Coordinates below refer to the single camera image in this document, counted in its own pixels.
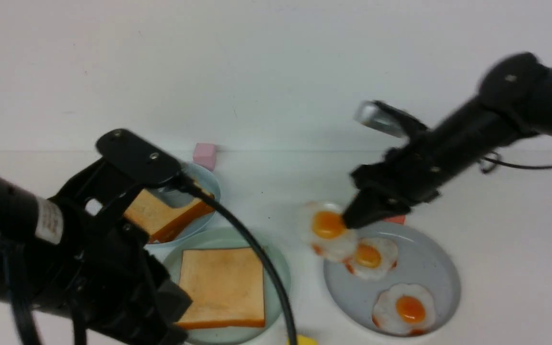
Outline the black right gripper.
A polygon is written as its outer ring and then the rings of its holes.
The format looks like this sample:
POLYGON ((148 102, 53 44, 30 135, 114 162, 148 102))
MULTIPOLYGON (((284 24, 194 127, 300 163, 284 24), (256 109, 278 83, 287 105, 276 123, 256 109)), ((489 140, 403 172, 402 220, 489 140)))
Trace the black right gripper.
POLYGON ((435 199, 453 179, 453 151, 452 140, 419 139, 389 150, 380 162, 357 166, 350 174, 357 194, 342 212, 344 224, 361 229, 435 199))

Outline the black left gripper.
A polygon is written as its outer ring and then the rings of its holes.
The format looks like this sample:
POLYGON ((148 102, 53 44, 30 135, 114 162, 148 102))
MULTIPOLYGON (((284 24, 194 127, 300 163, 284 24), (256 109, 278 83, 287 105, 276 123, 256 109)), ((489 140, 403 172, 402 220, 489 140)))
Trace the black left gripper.
POLYGON ((72 319, 75 343, 92 330, 127 345, 181 345, 175 322, 191 304, 144 249, 148 235, 124 211, 147 188, 187 183, 176 159, 99 159, 50 200, 63 212, 59 245, 32 245, 33 301, 72 319))

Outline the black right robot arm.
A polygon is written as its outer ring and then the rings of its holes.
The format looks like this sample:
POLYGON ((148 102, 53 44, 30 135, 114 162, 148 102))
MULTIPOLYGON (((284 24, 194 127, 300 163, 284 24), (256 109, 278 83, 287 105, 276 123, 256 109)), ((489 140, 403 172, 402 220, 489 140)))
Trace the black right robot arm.
POLYGON ((529 52, 506 57, 473 97, 434 128, 383 101, 366 101, 358 115, 372 129, 408 143, 351 173, 357 195, 343 214, 350 227, 431 202, 443 185, 499 147, 552 136, 552 68, 529 52))

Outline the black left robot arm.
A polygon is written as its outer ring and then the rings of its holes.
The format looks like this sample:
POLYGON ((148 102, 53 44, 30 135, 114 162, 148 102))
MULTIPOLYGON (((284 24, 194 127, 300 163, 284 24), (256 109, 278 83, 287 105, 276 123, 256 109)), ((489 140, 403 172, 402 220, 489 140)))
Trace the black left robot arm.
POLYGON ((191 304, 145 249, 148 237, 123 220, 144 188, 171 186, 214 206, 248 241, 272 280, 287 336, 298 343, 293 311, 271 260, 247 227, 195 186, 181 164, 114 163, 99 159, 49 199, 0 178, 0 301, 6 301, 24 345, 41 339, 34 306, 67 314, 74 343, 92 330, 126 345, 181 345, 174 325, 191 304))

